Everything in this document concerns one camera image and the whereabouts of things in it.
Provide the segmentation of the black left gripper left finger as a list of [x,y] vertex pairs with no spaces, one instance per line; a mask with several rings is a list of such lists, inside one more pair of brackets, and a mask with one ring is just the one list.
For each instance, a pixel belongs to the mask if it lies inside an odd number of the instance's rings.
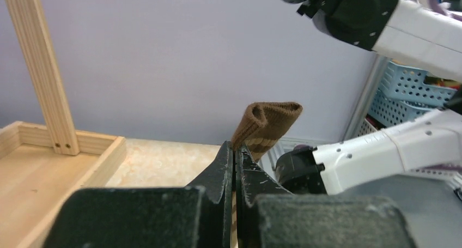
[[62,205],[44,247],[230,247],[233,151],[184,187],[85,188]]

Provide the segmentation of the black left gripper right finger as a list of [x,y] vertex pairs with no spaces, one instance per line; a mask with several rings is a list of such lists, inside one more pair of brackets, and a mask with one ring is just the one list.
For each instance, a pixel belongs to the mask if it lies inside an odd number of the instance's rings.
[[295,195],[235,152],[239,247],[415,247],[407,221],[386,197]]

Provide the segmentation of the brown beige striped sock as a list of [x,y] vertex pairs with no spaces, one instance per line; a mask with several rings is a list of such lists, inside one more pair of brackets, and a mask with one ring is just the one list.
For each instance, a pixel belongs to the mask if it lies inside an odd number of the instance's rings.
[[257,163],[287,133],[302,111],[302,105],[293,101],[248,105],[230,140],[232,149],[246,145]]

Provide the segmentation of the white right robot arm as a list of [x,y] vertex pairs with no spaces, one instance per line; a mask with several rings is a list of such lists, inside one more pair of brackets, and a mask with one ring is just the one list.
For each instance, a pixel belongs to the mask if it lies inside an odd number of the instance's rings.
[[461,162],[461,91],[424,83],[461,81],[461,21],[412,0],[283,0],[317,29],[391,59],[369,114],[381,130],[282,155],[278,182],[292,192],[334,195],[408,171]]

